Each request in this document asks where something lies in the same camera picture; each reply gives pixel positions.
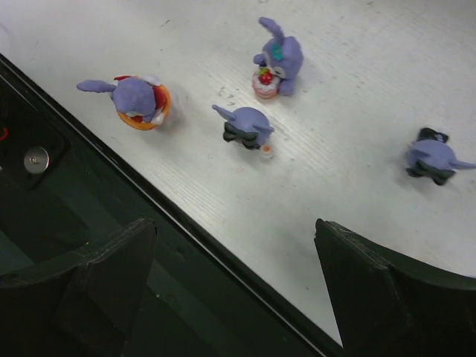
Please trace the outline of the bunny holding strawberry cake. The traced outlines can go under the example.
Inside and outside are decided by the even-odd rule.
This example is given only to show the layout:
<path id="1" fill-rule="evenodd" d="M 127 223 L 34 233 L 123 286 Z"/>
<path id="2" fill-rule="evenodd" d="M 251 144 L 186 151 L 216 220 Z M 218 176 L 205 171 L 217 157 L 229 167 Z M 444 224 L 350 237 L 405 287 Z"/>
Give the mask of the bunny holding strawberry cake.
<path id="1" fill-rule="evenodd" d="M 258 66 L 252 76 L 253 90 L 262 99 L 290 96 L 304 60 L 300 43 L 294 36 L 286 36 L 275 20 L 261 16 L 258 22 L 272 38 L 253 58 Z"/>

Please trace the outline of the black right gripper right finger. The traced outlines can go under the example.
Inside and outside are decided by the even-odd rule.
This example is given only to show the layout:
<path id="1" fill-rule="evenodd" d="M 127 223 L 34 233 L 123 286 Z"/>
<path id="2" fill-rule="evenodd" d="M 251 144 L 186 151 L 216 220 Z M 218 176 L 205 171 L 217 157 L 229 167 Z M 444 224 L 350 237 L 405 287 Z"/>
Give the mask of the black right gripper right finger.
<path id="1" fill-rule="evenodd" d="M 474 356 L 475 279 L 318 219 L 315 247 L 346 356 Z"/>

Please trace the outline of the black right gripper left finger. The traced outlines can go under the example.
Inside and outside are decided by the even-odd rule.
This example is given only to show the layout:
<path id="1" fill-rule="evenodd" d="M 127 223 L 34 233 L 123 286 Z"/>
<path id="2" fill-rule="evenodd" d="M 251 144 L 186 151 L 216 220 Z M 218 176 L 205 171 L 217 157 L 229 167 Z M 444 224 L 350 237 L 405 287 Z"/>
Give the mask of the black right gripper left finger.
<path id="1" fill-rule="evenodd" d="M 120 356 L 140 309 L 155 223 L 138 219 L 1 276 L 2 356 Z"/>

